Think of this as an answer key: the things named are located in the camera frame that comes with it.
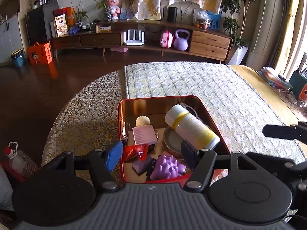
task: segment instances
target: potted plant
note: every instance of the potted plant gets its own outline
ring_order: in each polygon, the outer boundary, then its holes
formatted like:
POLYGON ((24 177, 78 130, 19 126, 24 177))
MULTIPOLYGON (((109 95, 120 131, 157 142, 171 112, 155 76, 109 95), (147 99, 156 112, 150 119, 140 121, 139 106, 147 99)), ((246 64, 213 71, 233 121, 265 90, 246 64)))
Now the potted plant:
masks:
POLYGON ((87 9, 91 6, 88 6, 86 9, 83 9, 83 2, 82 2, 82 9, 80 10, 80 6, 81 6, 81 1, 79 2, 79 6, 76 6, 76 8, 74 9, 75 11, 75 18, 76 18, 76 24, 79 25, 79 27, 82 27, 82 19, 84 17, 87 18, 87 21, 88 21, 88 15, 87 14, 87 9))
POLYGON ((223 23, 223 27, 225 31, 232 38, 231 51, 233 56, 231 60, 228 62, 230 65, 239 65, 245 56, 248 50, 248 43, 243 40, 241 37, 243 35, 243 31, 246 24, 247 11, 251 2, 255 2, 256 0, 241 0, 243 2, 243 22, 242 28, 240 32, 240 36, 237 35, 237 30, 239 29, 238 21, 233 18, 235 13, 240 15, 241 4, 240 0, 222 0, 221 9, 223 12, 230 12, 231 17, 226 17, 223 23))
POLYGON ((93 0, 93 1, 96 2, 96 7, 98 8, 98 10, 100 10, 100 8, 102 8, 104 10, 105 21, 111 21, 112 13, 111 13, 111 11, 109 11, 110 6, 108 4, 108 0, 100 0, 100 2, 96 1, 96 0, 93 0))

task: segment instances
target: white ball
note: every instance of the white ball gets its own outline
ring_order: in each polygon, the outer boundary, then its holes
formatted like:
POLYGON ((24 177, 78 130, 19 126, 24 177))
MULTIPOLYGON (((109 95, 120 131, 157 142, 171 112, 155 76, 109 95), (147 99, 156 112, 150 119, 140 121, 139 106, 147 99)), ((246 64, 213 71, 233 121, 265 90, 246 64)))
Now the white ball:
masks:
POLYGON ((150 124, 150 119, 146 116, 139 116, 135 121, 136 127, 150 124))

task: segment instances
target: dark wooden floor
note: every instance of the dark wooden floor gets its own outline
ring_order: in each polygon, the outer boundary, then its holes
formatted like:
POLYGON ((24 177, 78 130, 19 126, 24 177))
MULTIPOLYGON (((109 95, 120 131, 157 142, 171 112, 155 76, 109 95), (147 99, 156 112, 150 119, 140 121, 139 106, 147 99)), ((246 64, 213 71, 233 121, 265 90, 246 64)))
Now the dark wooden floor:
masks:
POLYGON ((44 145, 62 107, 80 89, 107 73, 124 66, 158 61, 211 61, 205 58, 146 50, 126 53, 101 49, 70 50, 52 65, 0 67, 0 161, 10 141, 18 142, 37 164, 41 164, 44 145))

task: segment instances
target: red candy wrapper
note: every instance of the red candy wrapper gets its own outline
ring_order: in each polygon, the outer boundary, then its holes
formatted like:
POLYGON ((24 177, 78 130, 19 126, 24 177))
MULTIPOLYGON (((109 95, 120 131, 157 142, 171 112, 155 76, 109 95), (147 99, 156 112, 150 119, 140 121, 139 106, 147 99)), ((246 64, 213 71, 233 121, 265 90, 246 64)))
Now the red candy wrapper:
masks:
POLYGON ((126 146, 122 152, 124 162, 137 156, 141 161, 145 161, 148 153, 148 144, 126 146))

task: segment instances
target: white planter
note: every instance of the white planter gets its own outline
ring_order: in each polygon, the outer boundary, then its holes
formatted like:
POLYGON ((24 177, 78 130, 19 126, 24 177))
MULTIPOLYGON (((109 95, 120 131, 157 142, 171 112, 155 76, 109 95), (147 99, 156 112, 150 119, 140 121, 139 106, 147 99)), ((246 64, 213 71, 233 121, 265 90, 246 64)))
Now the white planter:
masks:
POLYGON ((228 65, 240 65, 247 51, 248 47, 238 48, 232 56, 231 60, 228 62, 228 65))

